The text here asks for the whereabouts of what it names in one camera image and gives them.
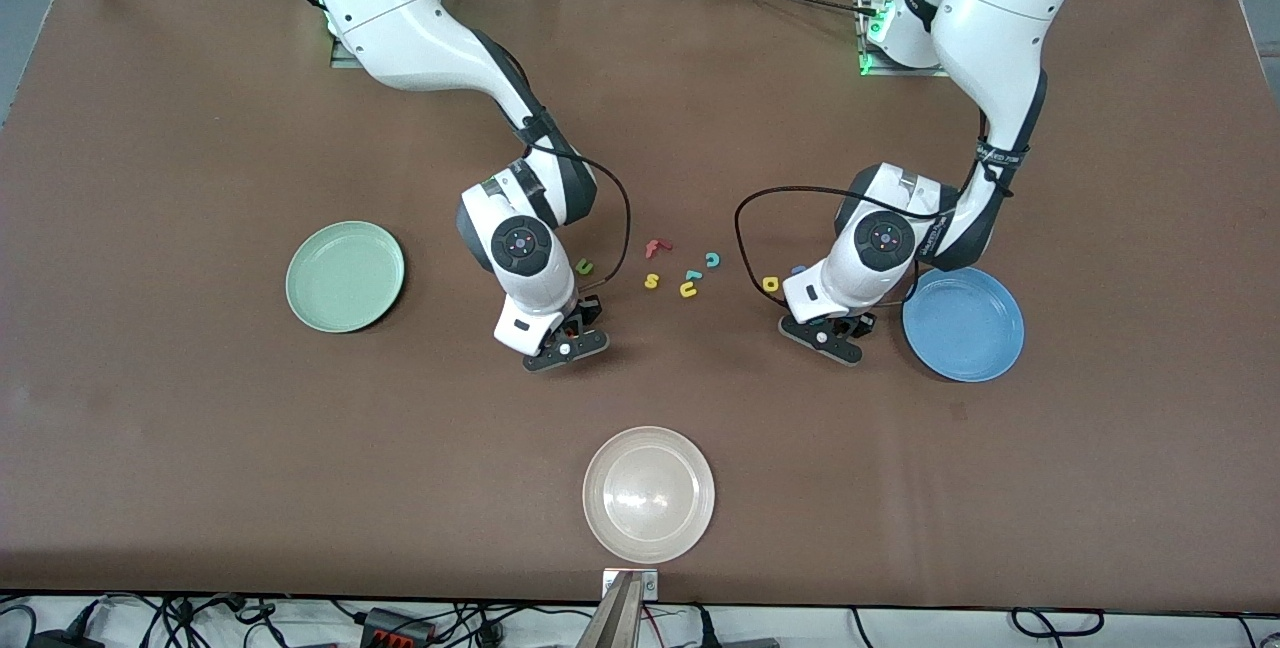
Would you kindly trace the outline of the blue round plate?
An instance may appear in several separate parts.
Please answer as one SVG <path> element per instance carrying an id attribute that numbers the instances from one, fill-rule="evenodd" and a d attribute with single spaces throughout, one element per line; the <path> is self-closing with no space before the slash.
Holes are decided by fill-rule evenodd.
<path id="1" fill-rule="evenodd" d="M 1012 293 L 977 268 L 929 270 L 902 309 L 914 355 L 954 382 L 1002 377 L 1019 360 L 1025 323 Z"/>

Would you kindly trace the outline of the white round plate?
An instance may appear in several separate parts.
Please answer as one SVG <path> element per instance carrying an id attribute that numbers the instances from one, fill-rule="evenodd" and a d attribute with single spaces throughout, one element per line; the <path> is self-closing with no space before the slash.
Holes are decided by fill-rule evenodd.
<path id="1" fill-rule="evenodd" d="M 613 556 L 659 565 L 686 555 L 716 510 L 716 482 L 700 448 L 663 426 L 634 426 L 608 439 L 582 480 L 590 533 Z"/>

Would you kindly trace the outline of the green round plate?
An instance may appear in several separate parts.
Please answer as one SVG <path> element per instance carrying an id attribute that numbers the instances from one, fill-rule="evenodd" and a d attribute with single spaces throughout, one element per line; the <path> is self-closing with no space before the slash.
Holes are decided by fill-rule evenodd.
<path id="1" fill-rule="evenodd" d="M 292 256 L 285 301 L 316 332 L 360 332 L 396 305 L 406 273 L 392 233 L 370 222 L 338 222 L 312 233 Z"/>

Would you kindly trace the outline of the red and black power strip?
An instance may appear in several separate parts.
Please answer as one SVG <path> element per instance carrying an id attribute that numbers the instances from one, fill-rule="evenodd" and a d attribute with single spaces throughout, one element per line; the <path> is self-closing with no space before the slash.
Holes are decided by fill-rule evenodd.
<path id="1" fill-rule="evenodd" d="M 393 610 L 372 608 L 364 615 L 358 648 L 429 648 L 435 624 Z"/>

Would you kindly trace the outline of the small metal table bracket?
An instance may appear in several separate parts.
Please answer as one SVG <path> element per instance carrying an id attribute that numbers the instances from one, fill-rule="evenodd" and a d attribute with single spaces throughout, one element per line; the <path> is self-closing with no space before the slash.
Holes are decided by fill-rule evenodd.
<path id="1" fill-rule="evenodd" d="M 605 569 L 602 572 L 602 597 L 604 597 L 613 584 L 623 575 L 636 576 L 636 583 L 641 587 L 643 601 L 646 603 L 658 602 L 658 571 L 655 569 Z"/>

